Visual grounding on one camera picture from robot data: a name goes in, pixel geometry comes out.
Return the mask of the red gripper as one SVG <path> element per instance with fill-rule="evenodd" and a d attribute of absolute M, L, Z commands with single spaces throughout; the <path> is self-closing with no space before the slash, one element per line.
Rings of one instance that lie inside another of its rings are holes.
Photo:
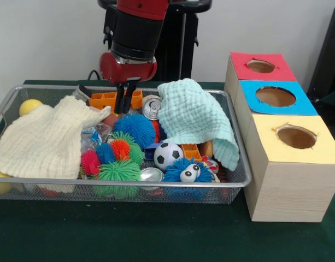
<path fill-rule="evenodd" d="M 114 112 L 126 114 L 130 110 L 133 92 L 136 90 L 137 81 L 148 81 L 153 78 L 157 71 L 155 57 L 148 62 L 135 61 L 122 58 L 114 53 L 105 52 L 99 60 L 99 69 L 102 77 L 116 85 L 117 95 Z M 123 83 L 128 82 L 124 99 L 125 87 Z"/>

